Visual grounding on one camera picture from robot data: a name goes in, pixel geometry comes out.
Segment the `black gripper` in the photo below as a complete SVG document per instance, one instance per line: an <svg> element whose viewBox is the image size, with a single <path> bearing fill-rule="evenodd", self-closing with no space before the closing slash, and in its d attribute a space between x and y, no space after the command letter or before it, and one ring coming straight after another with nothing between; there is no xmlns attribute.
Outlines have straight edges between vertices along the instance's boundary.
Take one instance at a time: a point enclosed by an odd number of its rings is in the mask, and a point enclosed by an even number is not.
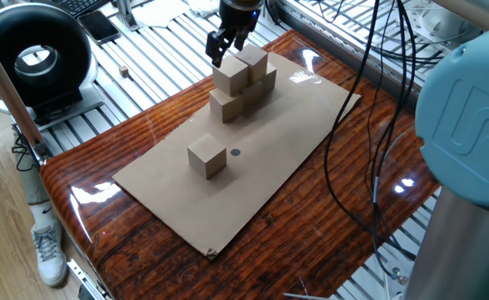
<svg viewBox="0 0 489 300"><path fill-rule="evenodd" d="M234 46L243 50L257 24L263 0L221 0L219 14L222 20L221 29L207 35L206 54L212 59L212 65L221 67L223 56L235 38Z"/></svg>

